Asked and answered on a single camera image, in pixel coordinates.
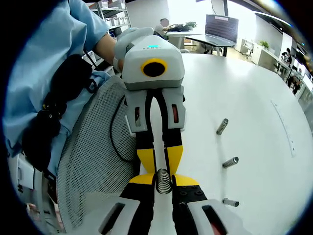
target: metal cylinder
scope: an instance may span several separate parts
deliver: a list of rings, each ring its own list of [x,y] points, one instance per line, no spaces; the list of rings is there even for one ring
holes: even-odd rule
[[[172,191],[171,177],[166,169],[157,171],[156,190],[161,194],[168,194]]]
[[[220,136],[222,134],[223,130],[227,127],[227,125],[228,125],[228,119],[225,118],[221,122],[219,128],[217,129],[216,134]]]
[[[239,206],[239,202],[238,201],[233,201],[233,200],[229,200],[228,198],[224,198],[222,200],[222,203],[223,204],[226,204],[226,205],[230,205],[232,207],[237,207]]]
[[[228,167],[230,167],[232,165],[237,164],[238,162],[239,162],[239,158],[238,157],[234,157],[234,158],[229,159],[228,161],[224,162],[222,164],[222,166],[223,166],[223,168],[228,168]]]

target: chair backrest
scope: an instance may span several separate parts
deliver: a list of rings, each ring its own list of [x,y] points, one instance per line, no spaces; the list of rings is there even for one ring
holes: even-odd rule
[[[57,176],[57,196],[66,232],[77,228],[84,216],[110,196],[119,196],[136,176],[135,165],[123,162],[109,137],[111,118],[125,93],[125,85],[111,77],[85,105],[63,148]],[[135,138],[125,122],[122,103],[112,126],[112,138],[125,159],[135,156]]]
[[[249,50],[252,50],[253,49],[253,42],[245,39],[244,47],[248,48]]]
[[[159,33],[158,33],[158,32],[156,32],[156,31],[154,31],[154,32],[153,32],[153,35],[157,35],[157,36],[159,36],[159,37],[163,38],[163,37],[162,37],[162,35],[161,35],[161,34],[159,34]]]

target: potted plant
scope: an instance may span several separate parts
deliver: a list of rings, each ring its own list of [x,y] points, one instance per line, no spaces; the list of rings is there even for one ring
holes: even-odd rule
[[[263,46],[266,50],[268,50],[269,49],[269,44],[268,44],[268,42],[267,41],[260,41],[260,45],[261,46]]]
[[[197,23],[194,21],[187,22],[185,26],[188,26],[190,30],[197,27]]]

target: shirt sleeve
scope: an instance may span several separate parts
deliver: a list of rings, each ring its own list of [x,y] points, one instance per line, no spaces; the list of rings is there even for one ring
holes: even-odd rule
[[[87,25],[85,49],[90,51],[110,27],[81,0],[69,0],[70,14]]]

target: table surface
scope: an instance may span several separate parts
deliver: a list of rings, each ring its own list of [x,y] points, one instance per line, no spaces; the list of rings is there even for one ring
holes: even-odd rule
[[[168,32],[166,35],[168,37],[184,37],[188,35],[198,35],[198,34],[203,34],[203,31],[200,30],[190,30],[190,31],[185,31],[185,32]]]
[[[230,45],[230,44],[219,44],[219,45],[213,44],[213,43],[207,41],[207,38],[204,34],[185,36],[185,38],[191,39],[194,41],[198,41],[201,43],[205,43],[205,44],[208,44],[208,45],[213,46],[213,47],[234,47],[236,45],[236,44],[233,44],[233,45]]]
[[[239,207],[227,207],[253,234],[283,234],[303,211],[313,186],[313,140],[297,99],[277,74],[252,63],[204,54],[182,57],[187,112],[178,174],[197,180],[209,199],[238,200]],[[224,118],[229,124],[217,136]],[[151,123],[157,168],[166,168],[155,100]],[[239,163],[222,169],[234,156]],[[176,234],[171,194],[156,192],[149,234]]]

